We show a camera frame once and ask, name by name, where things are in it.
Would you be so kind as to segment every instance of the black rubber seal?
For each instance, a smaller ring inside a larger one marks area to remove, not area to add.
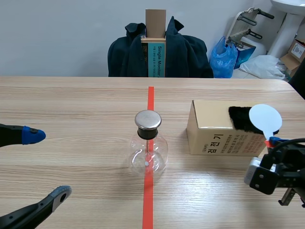
[[[138,135],[140,138],[144,140],[151,140],[157,137],[158,135],[158,129],[154,130],[143,130],[141,128],[138,128]]]

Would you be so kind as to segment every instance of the red part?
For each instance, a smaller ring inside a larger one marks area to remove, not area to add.
[[[154,110],[154,87],[148,87],[147,110]],[[143,193],[142,229],[153,229],[153,140],[148,142],[145,160],[149,165],[145,168]]]

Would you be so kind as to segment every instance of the black jacket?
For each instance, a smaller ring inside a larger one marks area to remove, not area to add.
[[[172,17],[166,32],[165,77],[213,78],[205,43],[178,33],[184,26]],[[143,23],[125,27],[126,37],[116,40],[108,52],[109,77],[147,77],[141,45]]]

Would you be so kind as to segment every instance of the cardboard box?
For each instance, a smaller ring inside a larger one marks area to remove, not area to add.
[[[305,57],[305,40],[294,39],[288,53],[296,58],[299,62],[302,62]]]
[[[166,10],[146,9],[146,37],[164,38],[166,24]]]
[[[146,37],[141,38],[148,77],[165,77],[166,10],[146,12]]]
[[[287,67],[287,73],[293,77],[305,57],[305,40],[294,39],[288,54],[280,58]]]
[[[142,38],[148,77],[165,77],[166,39]]]
[[[286,72],[289,74],[289,76],[293,77],[301,63],[298,60],[296,60],[296,58],[292,57],[290,53],[287,53],[285,56],[280,58],[280,60],[287,67]]]
[[[187,137],[192,155],[259,156],[265,148],[264,135],[235,130],[228,109],[252,107],[255,102],[192,101]]]

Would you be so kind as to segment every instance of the black brush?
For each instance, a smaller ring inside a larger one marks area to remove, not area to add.
[[[249,112],[251,107],[239,107],[231,106],[229,107],[229,116],[233,122],[234,128],[236,130],[244,130],[245,132],[252,132],[255,134],[263,135],[263,132],[257,129],[250,121]]]

